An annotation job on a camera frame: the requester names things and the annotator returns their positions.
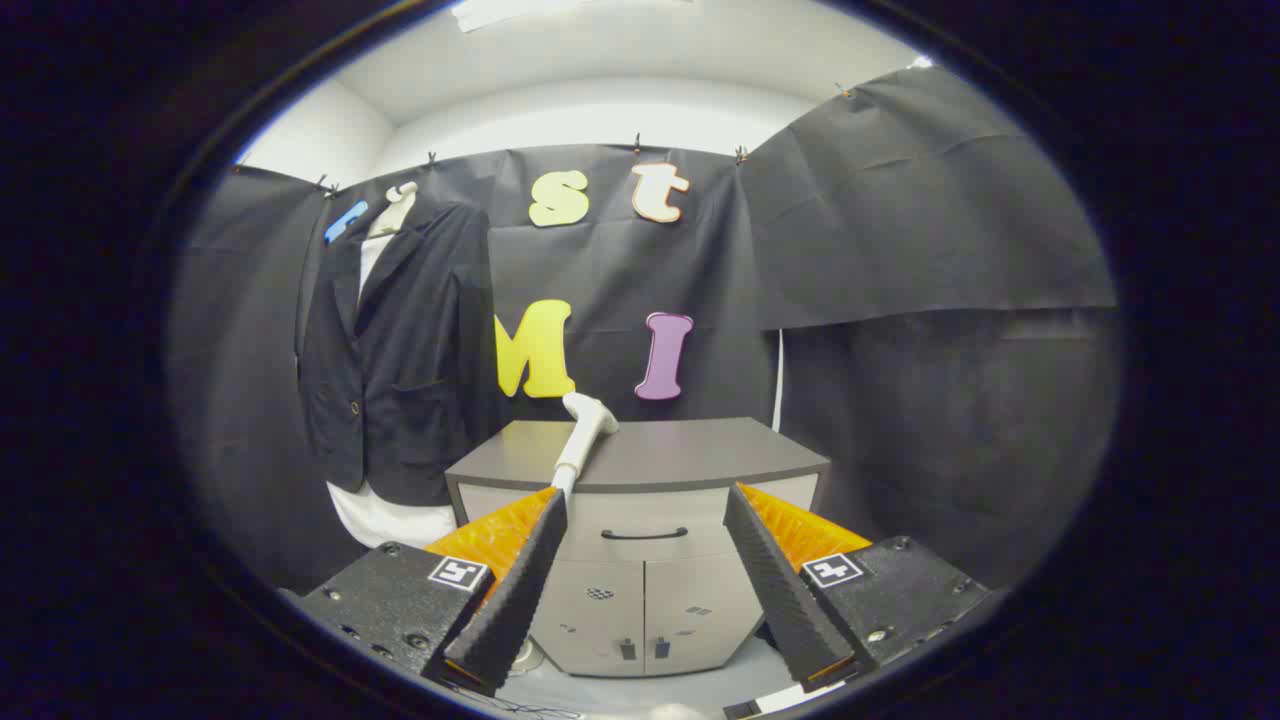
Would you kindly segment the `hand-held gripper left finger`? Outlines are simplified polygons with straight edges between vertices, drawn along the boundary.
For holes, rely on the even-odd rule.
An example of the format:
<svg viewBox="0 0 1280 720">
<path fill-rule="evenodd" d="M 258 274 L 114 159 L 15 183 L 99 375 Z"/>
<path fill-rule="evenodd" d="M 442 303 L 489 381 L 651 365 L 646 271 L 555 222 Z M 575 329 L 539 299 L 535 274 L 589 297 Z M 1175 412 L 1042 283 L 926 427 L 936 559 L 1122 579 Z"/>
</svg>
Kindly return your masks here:
<svg viewBox="0 0 1280 720">
<path fill-rule="evenodd" d="M 529 635 L 567 525 L 564 492 L 547 487 L 428 547 L 380 544 L 297 605 L 380 664 L 492 697 Z"/>
</svg>

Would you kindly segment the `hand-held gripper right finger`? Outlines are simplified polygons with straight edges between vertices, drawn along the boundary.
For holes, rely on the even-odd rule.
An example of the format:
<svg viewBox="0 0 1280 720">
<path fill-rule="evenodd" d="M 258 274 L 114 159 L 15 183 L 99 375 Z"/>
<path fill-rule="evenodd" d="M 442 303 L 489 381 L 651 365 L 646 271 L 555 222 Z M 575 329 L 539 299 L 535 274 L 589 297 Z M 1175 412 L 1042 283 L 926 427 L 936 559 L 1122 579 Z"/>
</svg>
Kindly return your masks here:
<svg viewBox="0 0 1280 720">
<path fill-rule="evenodd" d="M 737 483 L 723 524 L 791 678 L 818 691 L 865 676 L 960 629 L 991 592 L 920 541 L 869 541 Z"/>
</svg>

